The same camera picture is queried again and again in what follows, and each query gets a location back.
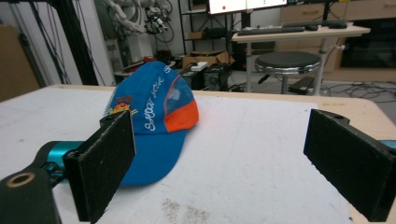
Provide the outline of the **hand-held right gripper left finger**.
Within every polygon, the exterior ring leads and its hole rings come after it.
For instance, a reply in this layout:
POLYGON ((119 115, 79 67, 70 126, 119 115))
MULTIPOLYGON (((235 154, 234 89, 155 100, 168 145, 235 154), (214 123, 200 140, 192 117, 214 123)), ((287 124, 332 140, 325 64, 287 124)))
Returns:
POLYGON ((96 223, 104 214, 134 159, 132 115, 101 119, 101 127, 78 148, 63 155, 78 219, 96 223))

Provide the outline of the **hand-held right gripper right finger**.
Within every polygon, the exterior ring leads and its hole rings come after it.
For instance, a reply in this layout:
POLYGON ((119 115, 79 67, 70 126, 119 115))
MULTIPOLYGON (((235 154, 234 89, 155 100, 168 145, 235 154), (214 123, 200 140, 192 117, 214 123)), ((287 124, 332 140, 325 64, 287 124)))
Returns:
POLYGON ((385 222, 396 198, 396 141, 378 141, 332 112, 310 112, 304 154, 367 220, 385 222))

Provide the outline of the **blue and orange baseball cap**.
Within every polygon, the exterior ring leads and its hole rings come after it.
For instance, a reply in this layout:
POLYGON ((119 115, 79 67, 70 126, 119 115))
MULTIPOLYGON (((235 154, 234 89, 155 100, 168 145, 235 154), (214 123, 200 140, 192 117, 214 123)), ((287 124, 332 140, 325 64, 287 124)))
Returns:
POLYGON ((135 156, 121 183, 155 183, 176 165, 188 130, 199 121, 198 106, 184 78, 155 61, 140 66, 116 87, 105 114, 127 110, 132 112, 135 156))

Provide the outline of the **round black stool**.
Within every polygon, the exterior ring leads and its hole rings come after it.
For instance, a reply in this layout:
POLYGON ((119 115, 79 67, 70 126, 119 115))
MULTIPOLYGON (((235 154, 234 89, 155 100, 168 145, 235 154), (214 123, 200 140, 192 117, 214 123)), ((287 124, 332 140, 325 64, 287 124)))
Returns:
POLYGON ((262 84, 270 76, 282 76, 281 93, 288 90, 288 76, 308 74, 319 69, 321 59, 318 55, 302 51, 275 51, 259 56, 254 63, 255 69, 263 73, 258 81, 262 84))

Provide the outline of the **wooden cabinet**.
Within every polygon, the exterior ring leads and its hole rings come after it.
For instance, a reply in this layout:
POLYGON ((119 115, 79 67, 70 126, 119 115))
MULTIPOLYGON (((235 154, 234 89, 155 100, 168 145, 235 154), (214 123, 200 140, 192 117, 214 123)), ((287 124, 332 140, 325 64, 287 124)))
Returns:
MULTIPOLYGON (((322 4, 289 6, 280 10, 280 23, 320 20, 322 4)), ((354 25, 358 21, 370 19, 390 19, 396 21, 396 0, 341 0, 330 7, 330 20, 345 19, 354 25)), ((280 49, 300 49, 317 52, 321 39, 281 42, 280 49)), ((335 81, 394 81, 396 68, 347 68, 341 66, 345 50, 334 49, 333 45, 344 45, 346 37, 329 39, 328 61, 323 78, 335 81)))

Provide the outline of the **black metal stand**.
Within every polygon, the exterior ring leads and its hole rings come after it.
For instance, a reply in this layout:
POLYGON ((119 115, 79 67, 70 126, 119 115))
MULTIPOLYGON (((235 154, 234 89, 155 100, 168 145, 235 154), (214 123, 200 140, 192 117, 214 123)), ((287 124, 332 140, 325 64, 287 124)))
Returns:
POLYGON ((98 86, 99 83, 94 72, 92 56, 89 53, 72 0, 33 1, 46 2, 57 11, 82 84, 98 86))

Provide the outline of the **light wooden desk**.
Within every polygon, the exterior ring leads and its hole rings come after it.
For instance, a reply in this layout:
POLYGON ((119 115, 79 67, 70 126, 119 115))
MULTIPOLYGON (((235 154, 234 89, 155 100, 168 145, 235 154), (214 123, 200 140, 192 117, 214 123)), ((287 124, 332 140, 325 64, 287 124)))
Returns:
POLYGON ((234 34, 232 37, 232 41, 237 43, 247 44, 247 92, 252 92, 251 75, 252 75, 252 69, 254 68, 253 59, 251 57, 252 43, 320 38, 321 45, 318 54, 322 62, 315 76, 314 85, 313 85, 314 89, 312 92, 314 96, 320 96, 321 81, 324 71, 324 61, 326 60, 326 56, 327 56, 329 39, 333 37, 340 38, 340 37, 361 36, 364 34, 369 34, 370 32, 371 32, 370 28, 360 27, 356 25, 348 26, 345 29, 331 29, 329 27, 319 27, 317 31, 303 31, 299 33, 285 33, 285 34, 271 34, 271 35, 244 35, 244 36, 234 34))

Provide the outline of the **open cardboard box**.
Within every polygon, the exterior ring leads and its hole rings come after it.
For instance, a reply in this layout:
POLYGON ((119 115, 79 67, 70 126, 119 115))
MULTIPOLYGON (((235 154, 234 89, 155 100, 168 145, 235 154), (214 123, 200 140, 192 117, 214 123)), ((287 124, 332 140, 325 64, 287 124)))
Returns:
POLYGON ((233 64, 235 59, 227 51, 196 51, 183 56, 182 67, 187 68, 189 65, 198 62, 208 62, 208 65, 215 63, 233 64))

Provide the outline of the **black keyboard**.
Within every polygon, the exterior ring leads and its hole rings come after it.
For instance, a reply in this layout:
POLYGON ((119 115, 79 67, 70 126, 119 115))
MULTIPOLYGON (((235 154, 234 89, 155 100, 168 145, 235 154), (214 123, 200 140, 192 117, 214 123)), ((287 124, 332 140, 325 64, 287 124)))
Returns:
POLYGON ((271 34, 285 34, 285 33, 299 33, 303 32, 304 27, 281 27, 281 28, 267 28, 267 29, 253 29, 238 31, 238 35, 271 35, 271 34))

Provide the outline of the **black metal shelf rack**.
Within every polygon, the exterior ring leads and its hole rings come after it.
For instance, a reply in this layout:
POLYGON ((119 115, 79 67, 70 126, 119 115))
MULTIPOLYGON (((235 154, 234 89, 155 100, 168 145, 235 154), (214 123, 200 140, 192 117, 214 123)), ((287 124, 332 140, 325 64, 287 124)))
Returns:
POLYGON ((177 6, 185 54, 230 49, 230 15, 209 14, 208 0, 177 0, 177 6))

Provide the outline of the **computer monitor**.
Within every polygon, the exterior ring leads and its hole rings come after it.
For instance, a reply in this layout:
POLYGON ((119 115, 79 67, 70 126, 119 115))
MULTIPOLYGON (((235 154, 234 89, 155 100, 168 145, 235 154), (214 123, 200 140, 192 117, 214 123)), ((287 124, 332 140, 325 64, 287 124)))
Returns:
POLYGON ((288 0, 207 0, 208 13, 221 14, 246 10, 283 7, 288 0))

